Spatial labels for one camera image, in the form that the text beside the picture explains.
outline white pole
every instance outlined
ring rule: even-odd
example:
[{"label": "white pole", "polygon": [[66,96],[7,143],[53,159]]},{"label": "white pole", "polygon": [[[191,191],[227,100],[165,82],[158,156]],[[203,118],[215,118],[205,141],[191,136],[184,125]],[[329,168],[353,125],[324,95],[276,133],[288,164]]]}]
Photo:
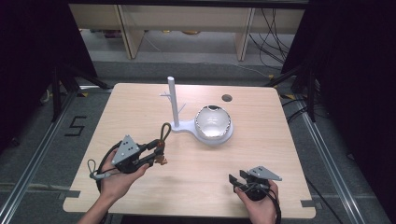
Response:
[{"label": "white pole", "polygon": [[178,111],[177,111],[177,100],[176,100],[176,89],[175,89],[175,79],[173,77],[168,77],[169,92],[171,96],[172,112],[174,116],[175,127],[178,127]]}]

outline gray floor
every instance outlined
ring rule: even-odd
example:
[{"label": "gray floor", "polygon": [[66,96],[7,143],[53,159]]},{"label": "gray floor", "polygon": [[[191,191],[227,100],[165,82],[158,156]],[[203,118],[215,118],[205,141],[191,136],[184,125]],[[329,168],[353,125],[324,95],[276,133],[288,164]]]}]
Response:
[{"label": "gray floor", "polygon": [[[148,31],[137,57],[128,60],[121,39],[106,39],[101,33],[81,32],[101,80],[108,84],[118,82],[165,82],[165,77],[177,77],[177,83],[207,85],[260,86],[270,75],[278,76],[279,71],[262,64],[279,68],[281,63],[261,55],[249,41],[247,56],[243,62],[236,60],[233,34],[205,33],[185,35],[173,31]],[[260,41],[258,35],[253,37]],[[293,35],[279,36],[290,45]],[[280,57],[278,51],[268,48]],[[81,85],[90,83],[80,81]],[[276,89],[280,95],[290,94],[292,78]],[[10,223],[75,223],[81,214],[70,214],[63,210],[64,195],[73,182],[74,175],[89,144],[96,124],[106,106],[108,92],[90,92],[86,97],[73,99],[67,108],[60,128],[50,142],[49,149],[40,162],[29,189],[24,194]],[[284,106],[285,117],[299,110],[299,103]],[[20,134],[21,144],[9,147],[0,155],[0,203],[3,204],[13,186],[18,182],[30,159],[40,145],[52,117],[51,101],[44,103],[33,114],[26,128]],[[375,195],[362,176],[359,167],[347,157],[348,150],[332,124],[331,117],[323,105],[316,105],[317,126],[325,144],[334,158],[348,190],[353,195],[359,211],[366,223],[390,223]],[[75,116],[77,125],[83,125],[81,136],[68,137],[75,133],[70,123]],[[304,173],[318,189],[326,202],[344,223],[351,220],[345,205],[340,200],[328,168],[323,162],[317,144],[314,142],[303,116],[290,123],[290,131],[300,157]],[[319,198],[318,192],[310,187],[316,203],[317,216],[313,219],[284,219],[282,223],[337,223],[335,215]],[[114,215],[111,223],[121,223],[122,215]]]}]

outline white stand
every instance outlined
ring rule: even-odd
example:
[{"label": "white stand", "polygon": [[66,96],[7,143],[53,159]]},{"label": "white stand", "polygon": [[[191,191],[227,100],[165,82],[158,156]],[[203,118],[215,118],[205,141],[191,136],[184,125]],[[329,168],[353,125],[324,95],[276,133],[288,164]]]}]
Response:
[{"label": "white stand", "polygon": [[172,112],[174,121],[171,122],[172,132],[174,133],[191,133],[197,138],[199,141],[210,145],[220,145],[225,143],[228,139],[230,139],[231,135],[233,135],[233,122],[231,121],[230,129],[226,134],[224,134],[221,138],[213,138],[213,139],[204,139],[195,129],[195,119],[191,120],[179,120],[178,119],[178,111],[177,111],[177,98],[176,98],[176,89],[175,89],[175,79],[173,77],[168,77],[168,85],[170,94],[162,94],[162,96],[169,96],[172,104]]}]

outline hand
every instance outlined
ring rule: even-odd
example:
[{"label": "hand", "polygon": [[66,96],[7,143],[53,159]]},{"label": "hand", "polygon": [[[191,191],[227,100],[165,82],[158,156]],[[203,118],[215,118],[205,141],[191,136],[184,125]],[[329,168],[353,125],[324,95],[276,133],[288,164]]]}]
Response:
[{"label": "hand", "polygon": [[[278,198],[277,184],[270,179],[268,182],[270,184],[270,189],[275,195],[271,191],[270,194],[274,198]],[[240,188],[235,188],[235,192],[247,208],[248,216],[253,224],[274,224],[276,222],[276,209],[273,201],[268,196],[260,201],[254,202],[251,201]]]},{"label": "hand", "polygon": [[[102,172],[115,168],[111,164],[117,150],[113,150],[105,160],[102,167]],[[90,224],[99,223],[102,217],[106,214],[108,209],[120,198],[122,198],[129,190],[131,185],[142,176],[149,168],[149,164],[141,166],[136,172],[132,174],[120,174],[117,169],[108,171],[112,173],[108,178],[101,180],[101,193],[95,204],[88,210],[88,212],[78,221],[78,223]]]},{"label": "hand", "polygon": [[[102,172],[115,168],[111,161],[113,160],[117,150],[115,149],[110,155],[107,157]],[[114,169],[108,171],[108,173],[113,174],[108,178],[104,178],[101,181],[101,195],[100,197],[104,197],[111,202],[115,202],[116,200],[122,198],[129,190],[131,185],[141,177],[146,170],[149,168],[149,164],[144,164],[140,167],[136,172],[131,174],[121,174],[119,170]]]}]

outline human hand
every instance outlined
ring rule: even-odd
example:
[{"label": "human hand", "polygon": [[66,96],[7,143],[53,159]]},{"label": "human hand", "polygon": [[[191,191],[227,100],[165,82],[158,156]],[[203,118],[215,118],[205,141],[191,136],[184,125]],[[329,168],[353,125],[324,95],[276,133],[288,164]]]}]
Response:
[{"label": "human hand", "polygon": [[[111,164],[117,150],[113,150],[110,155],[106,158],[105,163],[102,168],[102,172],[113,169],[115,166]],[[119,170],[113,169],[108,171],[107,173],[111,173],[108,178],[104,178],[101,180],[101,194],[100,197],[104,197],[111,202],[115,202],[116,200],[122,198],[129,190],[131,185],[141,177],[146,170],[149,168],[149,164],[144,164],[141,166],[136,172],[131,174],[122,174]]]},{"label": "human hand", "polygon": [[[277,198],[278,189],[277,184],[269,179],[270,195]],[[274,224],[276,223],[276,209],[273,201],[266,196],[260,201],[254,202],[249,199],[244,191],[240,188],[235,188],[235,193],[239,196],[241,201],[247,208],[248,216],[253,224]]]}]

